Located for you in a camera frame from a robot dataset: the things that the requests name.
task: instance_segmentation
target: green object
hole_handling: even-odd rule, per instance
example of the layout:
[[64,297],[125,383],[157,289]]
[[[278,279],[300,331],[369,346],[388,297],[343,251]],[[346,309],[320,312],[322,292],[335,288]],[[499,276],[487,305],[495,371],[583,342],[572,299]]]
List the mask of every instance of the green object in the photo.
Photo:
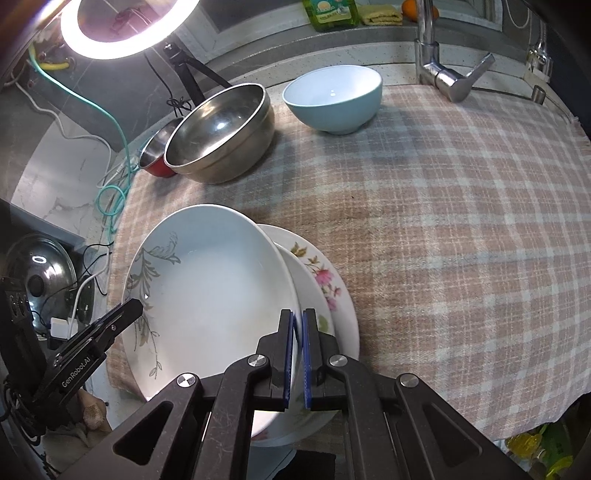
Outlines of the green object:
[[303,0],[312,26],[319,32],[359,25],[355,0]]
[[561,420],[548,425],[542,435],[539,458],[548,469],[546,479],[552,480],[555,474],[573,463],[573,449],[569,434]]
[[329,321],[323,315],[318,315],[318,331],[323,333],[329,332]]

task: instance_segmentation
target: white bowl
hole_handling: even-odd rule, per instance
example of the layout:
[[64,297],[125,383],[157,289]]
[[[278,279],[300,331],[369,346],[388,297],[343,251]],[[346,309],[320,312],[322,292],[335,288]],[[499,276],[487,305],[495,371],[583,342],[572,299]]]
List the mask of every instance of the white bowl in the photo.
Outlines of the white bowl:
[[[129,269],[129,298],[142,301],[144,318],[123,332],[123,343],[147,400],[184,372],[209,377],[255,353],[259,338],[277,331],[281,309],[297,314],[301,330],[277,248],[252,220],[220,205],[184,208],[150,232]],[[294,342],[293,372],[299,352]],[[255,412],[252,435],[278,415]]]

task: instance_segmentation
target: stainless steel bowl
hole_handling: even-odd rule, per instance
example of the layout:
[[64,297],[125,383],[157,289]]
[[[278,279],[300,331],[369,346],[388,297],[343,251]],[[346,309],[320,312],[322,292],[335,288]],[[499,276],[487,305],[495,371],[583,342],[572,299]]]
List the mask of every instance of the stainless steel bowl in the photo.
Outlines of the stainless steel bowl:
[[182,118],[175,118],[166,125],[164,125],[156,134],[148,140],[142,153],[139,157],[139,167],[148,168],[151,164],[156,162],[162,155],[164,155],[164,149],[166,143],[170,139],[174,130],[178,127]]
[[271,144],[275,115],[262,85],[243,83],[215,94],[188,114],[166,145],[164,162],[201,183],[232,180]]

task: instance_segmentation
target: leaf pattern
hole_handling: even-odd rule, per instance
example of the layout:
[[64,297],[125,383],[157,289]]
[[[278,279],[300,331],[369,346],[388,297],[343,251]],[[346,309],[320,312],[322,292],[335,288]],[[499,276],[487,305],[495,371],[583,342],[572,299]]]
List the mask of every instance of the leaf pattern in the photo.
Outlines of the leaf pattern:
[[305,257],[307,250],[307,247],[302,248],[296,242],[295,245],[291,247],[290,252],[293,253],[296,257]]
[[329,306],[329,310],[333,312],[337,309],[336,297],[340,296],[341,289],[339,287],[335,287],[331,283],[331,280],[335,275],[330,270],[328,270],[328,268],[325,268],[324,264],[320,263],[320,260],[318,260],[318,255],[315,255],[314,258],[303,258],[306,256],[307,251],[308,247],[302,247],[297,242],[293,247],[291,247],[290,250],[291,253],[300,258],[300,261],[306,267],[308,267],[308,270],[310,270],[312,275],[314,275],[316,282],[324,294],[324,298],[326,299],[326,303]]
[[174,254],[174,249],[177,247],[178,237],[175,232],[170,234],[170,242],[166,247],[154,247],[152,250],[148,251],[148,255],[152,257],[159,258],[161,260],[166,260],[171,262],[173,265],[175,263],[181,263],[179,257]]
[[323,333],[329,332],[329,321],[326,319],[324,315],[318,315],[317,318],[318,323],[318,331]]
[[150,298],[150,284],[153,279],[160,276],[160,273],[154,266],[154,260],[150,260],[149,257],[152,259],[168,261],[173,265],[179,264],[181,263],[181,260],[174,253],[177,243],[177,234],[171,232],[170,240],[165,247],[154,247],[151,250],[146,250],[144,247],[140,248],[133,261],[133,264],[141,262],[139,273],[130,273],[125,281],[125,300],[129,300],[133,293],[133,296],[139,297],[139,300],[144,306],[144,314],[134,323],[134,351],[146,344],[152,344],[152,347],[154,348],[155,364],[153,369],[150,370],[149,376],[154,377],[154,379],[158,377],[158,371],[162,370],[162,364],[158,360],[158,349],[156,346],[156,338],[158,338],[160,334],[150,328],[150,317],[146,312],[149,312],[153,308],[153,305],[148,301]]

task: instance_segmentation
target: light blue bowl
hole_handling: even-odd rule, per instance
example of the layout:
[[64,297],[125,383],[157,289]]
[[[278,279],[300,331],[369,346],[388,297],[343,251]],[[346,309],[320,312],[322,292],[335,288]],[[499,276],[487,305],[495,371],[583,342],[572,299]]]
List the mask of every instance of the light blue bowl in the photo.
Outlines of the light blue bowl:
[[335,135],[350,134],[378,111],[382,76],[358,65],[313,70],[285,87],[283,101],[309,127]]

